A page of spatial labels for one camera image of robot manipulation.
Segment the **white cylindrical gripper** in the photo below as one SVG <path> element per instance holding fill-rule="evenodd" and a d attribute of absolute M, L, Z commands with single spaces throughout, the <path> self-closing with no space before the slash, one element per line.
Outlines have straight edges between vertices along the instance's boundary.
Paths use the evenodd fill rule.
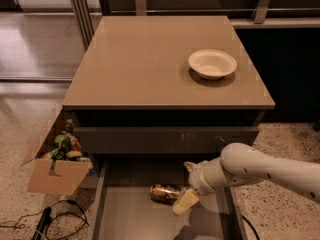
<path fill-rule="evenodd" d="M 189 185 L 192 188 L 183 189 L 178 199 L 172 206 L 172 212 L 175 216 L 179 216 L 195 205 L 200 197 L 199 195 L 209 195 L 214 189 L 209 185 L 204 174 L 204 166 L 207 161 L 193 163 L 186 161 L 183 165 L 189 172 Z"/>

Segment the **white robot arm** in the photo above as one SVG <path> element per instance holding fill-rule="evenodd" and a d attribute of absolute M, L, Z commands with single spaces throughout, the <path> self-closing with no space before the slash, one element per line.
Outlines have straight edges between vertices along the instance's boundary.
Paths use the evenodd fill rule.
<path fill-rule="evenodd" d="M 320 202 L 320 165 L 277 158 L 242 143 L 225 146 L 218 158 L 200 163 L 185 162 L 189 188 L 173 204 L 179 216 L 194 206 L 200 196 L 224 187 L 238 187 L 268 180 L 314 202 Z"/>

